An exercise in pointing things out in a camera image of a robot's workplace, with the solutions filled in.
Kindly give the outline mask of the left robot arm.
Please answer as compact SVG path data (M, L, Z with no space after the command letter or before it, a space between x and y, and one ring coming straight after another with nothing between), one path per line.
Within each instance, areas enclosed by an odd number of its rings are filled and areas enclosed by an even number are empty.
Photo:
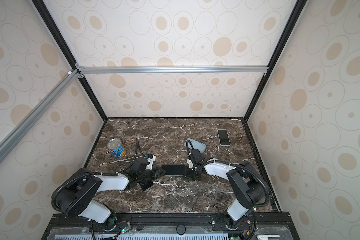
M96 194L127 191L136 185L147 190L153 186L154 180L166 173L164 169L153 166L155 160L156 156L143 154L140 143L136 142L134 159L128 167L115 173L81 168L53 192L51 205L70 218L85 218L111 229L117 224L117 216L109 207L94 200Z

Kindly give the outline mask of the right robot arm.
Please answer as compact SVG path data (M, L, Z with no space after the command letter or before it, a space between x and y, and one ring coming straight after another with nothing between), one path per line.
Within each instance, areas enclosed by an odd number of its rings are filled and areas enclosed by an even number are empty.
M221 216L227 226L236 226L242 217L269 204L270 188L249 161L235 164L216 158L207 159L189 140L186 141L186 148L189 168L185 170L185 178L199 181L202 174L207 174L229 181L235 199Z

